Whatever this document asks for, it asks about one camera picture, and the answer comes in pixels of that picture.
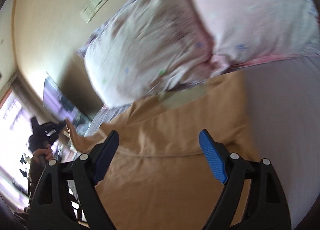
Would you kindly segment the person's left hand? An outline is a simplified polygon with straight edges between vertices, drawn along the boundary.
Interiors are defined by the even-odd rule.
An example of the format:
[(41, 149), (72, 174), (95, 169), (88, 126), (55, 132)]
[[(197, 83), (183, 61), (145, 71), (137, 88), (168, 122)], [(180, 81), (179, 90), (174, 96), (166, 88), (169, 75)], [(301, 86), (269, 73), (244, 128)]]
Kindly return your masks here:
[(40, 158), (44, 158), (45, 162), (48, 162), (49, 160), (54, 158), (53, 150), (51, 149), (51, 146), (47, 144), (42, 149), (36, 149), (33, 152), (32, 160), (34, 162), (40, 163)]

